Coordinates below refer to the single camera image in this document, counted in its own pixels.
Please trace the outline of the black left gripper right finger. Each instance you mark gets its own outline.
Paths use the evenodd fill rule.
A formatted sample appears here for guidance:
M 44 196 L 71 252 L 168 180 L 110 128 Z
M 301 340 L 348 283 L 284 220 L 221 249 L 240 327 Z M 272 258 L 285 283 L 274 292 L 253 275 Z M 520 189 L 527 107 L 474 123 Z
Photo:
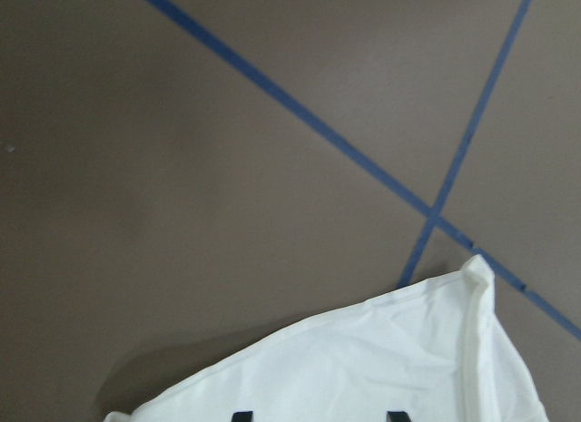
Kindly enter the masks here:
M 406 411 L 388 411 L 387 422 L 411 422 L 411 418 Z

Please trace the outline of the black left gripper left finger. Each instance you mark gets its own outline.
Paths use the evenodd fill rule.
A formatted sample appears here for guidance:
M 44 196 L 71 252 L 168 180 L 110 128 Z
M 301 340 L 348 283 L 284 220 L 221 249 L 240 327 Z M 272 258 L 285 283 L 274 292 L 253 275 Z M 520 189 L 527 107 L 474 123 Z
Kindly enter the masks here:
M 231 422 L 252 422 L 253 412 L 250 410 L 237 411 L 231 416 Z

